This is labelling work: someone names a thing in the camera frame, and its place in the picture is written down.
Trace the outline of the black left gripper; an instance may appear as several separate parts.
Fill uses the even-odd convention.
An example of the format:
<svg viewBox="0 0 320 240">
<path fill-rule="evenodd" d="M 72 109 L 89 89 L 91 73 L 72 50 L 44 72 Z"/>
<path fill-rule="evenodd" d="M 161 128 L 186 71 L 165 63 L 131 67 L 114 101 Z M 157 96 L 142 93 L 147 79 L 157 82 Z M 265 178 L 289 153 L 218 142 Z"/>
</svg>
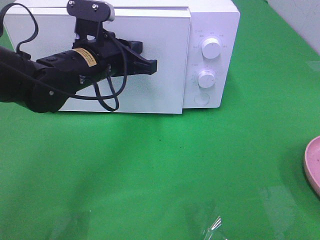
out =
<svg viewBox="0 0 320 240">
<path fill-rule="evenodd" d="M 152 75 L 157 72 L 157 60 L 137 57 L 143 52 L 143 43 L 116 38 L 114 32 L 102 30 L 98 40 L 92 42 L 92 50 L 102 65 L 111 71 L 111 76 Z"/>
</svg>

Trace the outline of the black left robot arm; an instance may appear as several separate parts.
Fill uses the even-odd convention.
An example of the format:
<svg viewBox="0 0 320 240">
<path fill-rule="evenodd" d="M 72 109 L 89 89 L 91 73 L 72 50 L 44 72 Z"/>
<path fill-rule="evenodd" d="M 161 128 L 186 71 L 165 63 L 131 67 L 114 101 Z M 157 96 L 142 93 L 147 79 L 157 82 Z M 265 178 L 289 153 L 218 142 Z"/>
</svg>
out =
<svg viewBox="0 0 320 240">
<path fill-rule="evenodd" d="M 36 113 L 55 113 L 68 99 L 97 101 L 114 112 L 128 76 L 157 71 L 157 61 L 142 57 L 142 50 L 142 42 L 117 39 L 108 31 L 102 46 L 85 39 L 71 50 L 36 61 L 25 52 L 1 47 L 0 100 Z"/>
</svg>

